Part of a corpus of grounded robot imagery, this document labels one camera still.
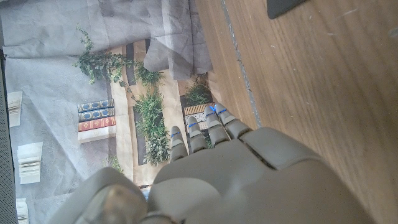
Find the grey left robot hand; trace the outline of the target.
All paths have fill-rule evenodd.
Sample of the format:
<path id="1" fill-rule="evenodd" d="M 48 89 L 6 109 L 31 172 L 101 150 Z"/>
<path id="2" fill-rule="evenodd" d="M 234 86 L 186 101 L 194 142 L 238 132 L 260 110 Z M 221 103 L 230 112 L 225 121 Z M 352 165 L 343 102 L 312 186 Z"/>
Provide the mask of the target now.
<path id="1" fill-rule="evenodd" d="M 373 223 L 316 152 L 272 128 L 251 129 L 223 105 L 205 108 L 212 148 L 189 119 L 190 149 L 171 130 L 170 162 L 148 195 L 105 167 L 51 223 Z"/>

